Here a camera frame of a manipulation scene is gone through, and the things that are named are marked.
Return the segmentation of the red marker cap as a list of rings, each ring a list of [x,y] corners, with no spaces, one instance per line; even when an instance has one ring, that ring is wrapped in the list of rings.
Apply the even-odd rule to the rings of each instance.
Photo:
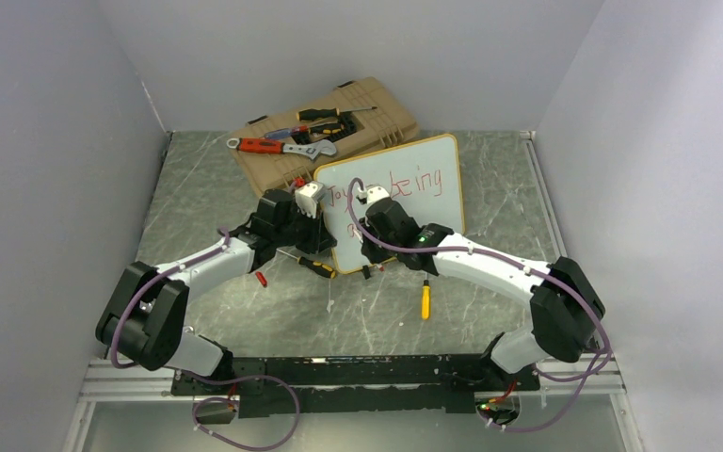
[[[262,287],[268,287],[267,279],[261,271],[256,271],[255,276]]]

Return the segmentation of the yellow-framed whiteboard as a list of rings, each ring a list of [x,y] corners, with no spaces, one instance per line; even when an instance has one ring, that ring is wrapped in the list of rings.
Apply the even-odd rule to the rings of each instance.
[[[451,134],[323,165],[313,178],[327,189],[321,206],[337,240],[331,250],[334,267],[342,274],[369,264],[347,213],[348,186],[355,177],[365,186],[387,189],[420,225],[434,222],[459,233],[466,230],[458,142]]]

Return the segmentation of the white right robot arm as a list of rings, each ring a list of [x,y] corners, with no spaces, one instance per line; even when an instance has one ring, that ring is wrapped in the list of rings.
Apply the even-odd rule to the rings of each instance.
[[[372,263],[394,258],[432,276],[457,278],[521,302],[524,325],[502,332],[483,354],[481,378],[493,391],[513,383],[518,371],[546,358],[575,363],[585,352],[604,307],[580,266],[566,257],[534,261],[474,243],[436,223],[420,226],[390,196],[360,196],[362,254]]]

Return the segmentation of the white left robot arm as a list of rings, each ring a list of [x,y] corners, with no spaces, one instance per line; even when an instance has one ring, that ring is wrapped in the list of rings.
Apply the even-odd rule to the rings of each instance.
[[[173,368],[195,374],[208,395],[225,393],[233,382],[233,354],[214,340],[185,332],[189,301],[261,269],[281,248],[305,254],[333,248],[337,241],[319,206],[326,193],[317,182],[269,189],[245,222],[219,231],[217,243],[170,263],[137,261],[124,269],[95,330],[112,365]]]

